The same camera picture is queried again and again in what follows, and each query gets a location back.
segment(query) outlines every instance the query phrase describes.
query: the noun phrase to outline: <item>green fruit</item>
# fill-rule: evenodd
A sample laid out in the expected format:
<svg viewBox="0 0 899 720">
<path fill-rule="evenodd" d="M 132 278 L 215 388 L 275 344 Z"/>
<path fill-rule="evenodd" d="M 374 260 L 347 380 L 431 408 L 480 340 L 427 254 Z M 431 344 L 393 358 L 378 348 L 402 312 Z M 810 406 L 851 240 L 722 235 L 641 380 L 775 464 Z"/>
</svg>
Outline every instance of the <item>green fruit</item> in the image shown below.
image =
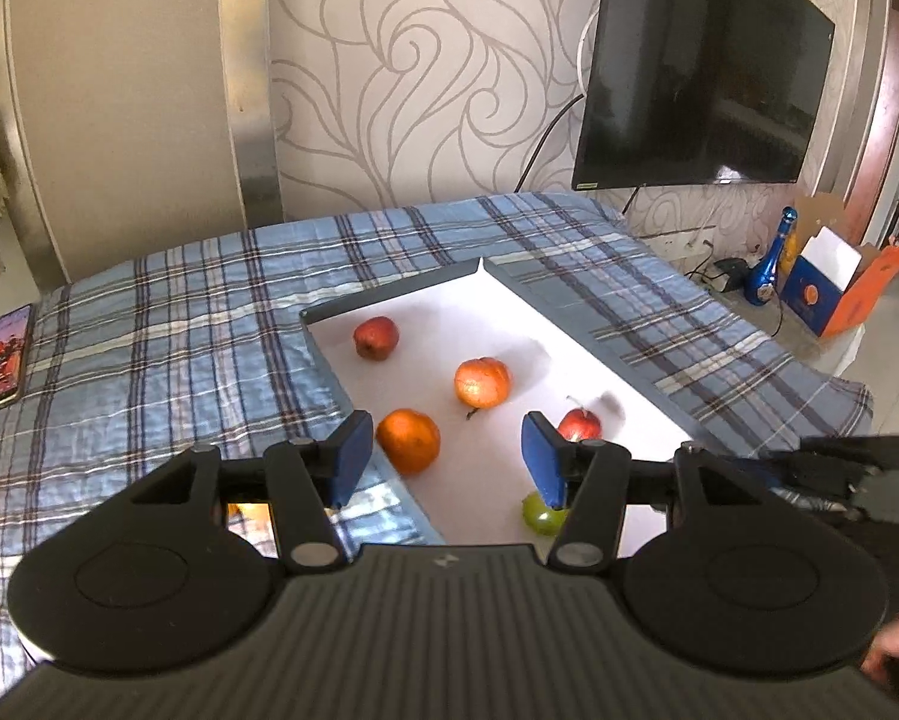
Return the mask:
<svg viewBox="0 0 899 720">
<path fill-rule="evenodd" d="M 522 499 L 522 519 L 539 536 L 556 536 L 563 528 L 569 509 L 550 509 L 537 490 Z"/>
</svg>

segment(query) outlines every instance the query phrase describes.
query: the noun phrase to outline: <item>tablecloth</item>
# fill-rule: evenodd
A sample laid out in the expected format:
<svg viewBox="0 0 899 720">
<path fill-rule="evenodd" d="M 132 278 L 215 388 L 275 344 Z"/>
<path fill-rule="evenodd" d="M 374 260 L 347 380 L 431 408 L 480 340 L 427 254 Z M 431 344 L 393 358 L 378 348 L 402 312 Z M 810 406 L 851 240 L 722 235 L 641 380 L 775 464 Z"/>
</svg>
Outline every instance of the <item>tablecloth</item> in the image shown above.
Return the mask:
<svg viewBox="0 0 899 720">
<path fill-rule="evenodd" d="M 620 215 L 575 194 L 342 215 L 173 248 L 38 306 L 25 395 L 0 410 L 0 694 L 27 667 L 4 604 L 21 555 L 194 442 L 242 458 L 328 435 L 345 415 L 313 370 L 299 310 L 474 257 L 654 382 L 714 450 L 868 429 L 862 385 L 801 365 L 633 240 Z M 350 552 L 433 538 L 384 466 L 371 465 L 336 518 Z"/>
</svg>

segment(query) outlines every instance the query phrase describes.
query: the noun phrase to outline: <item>patterned wallpaper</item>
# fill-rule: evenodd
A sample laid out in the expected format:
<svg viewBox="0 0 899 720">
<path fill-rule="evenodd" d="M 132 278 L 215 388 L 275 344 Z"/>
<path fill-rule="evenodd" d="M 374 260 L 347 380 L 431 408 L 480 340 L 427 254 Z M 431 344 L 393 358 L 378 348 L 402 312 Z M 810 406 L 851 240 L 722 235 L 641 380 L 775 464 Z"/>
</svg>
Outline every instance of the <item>patterned wallpaper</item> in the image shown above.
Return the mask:
<svg viewBox="0 0 899 720">
<path fill-rule="evenodd" d="M 577 42 L 597 1 L 270 0 L 288 218 L 511 191 L 546 124 L 577 94 Z M 831 139 L 855 7 L 812 1 L 837 28 L 806 188 L 815 187 Z M 585 69 L 590 50 L 591 36 Z M 527 189 L 568 188 L 582 109 L 553 131 Z M 764 239 L 793 191 L 650 188 L 630 222 L 652 233 L 710 218 L 719 250 L 740 250 Z M 602 199 L 619 204 L 628 194 Z"/>
</svg>

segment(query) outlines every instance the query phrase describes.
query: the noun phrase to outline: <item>black television screen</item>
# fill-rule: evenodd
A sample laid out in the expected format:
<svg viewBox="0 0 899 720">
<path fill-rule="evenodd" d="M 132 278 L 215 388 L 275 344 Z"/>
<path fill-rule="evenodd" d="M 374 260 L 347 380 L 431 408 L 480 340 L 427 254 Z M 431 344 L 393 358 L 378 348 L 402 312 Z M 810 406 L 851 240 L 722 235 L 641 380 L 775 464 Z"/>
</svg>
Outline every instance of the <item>black television screen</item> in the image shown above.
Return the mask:
<svg viewBox="0 0 899 720">
<path fill-rule="evenodd" d="M 601 0 L 573 186 L 795 181 L 832 36 L 808 0 Z"/>
</svg>

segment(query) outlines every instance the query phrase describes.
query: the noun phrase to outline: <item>smartphone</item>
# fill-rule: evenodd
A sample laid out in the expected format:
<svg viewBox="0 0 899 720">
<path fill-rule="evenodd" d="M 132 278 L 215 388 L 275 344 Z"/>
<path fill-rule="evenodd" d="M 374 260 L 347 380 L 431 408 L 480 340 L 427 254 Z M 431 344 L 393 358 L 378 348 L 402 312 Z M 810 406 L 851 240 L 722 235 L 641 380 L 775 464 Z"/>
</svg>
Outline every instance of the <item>smartphone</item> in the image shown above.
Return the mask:
<svg viewBox="0 0 899 720">
<path fill-rule="evenodd" d="M 0 407 L 23 394 L 23 365 L 29 348 L 33 306 L 0 317 Z"/>
</svg>

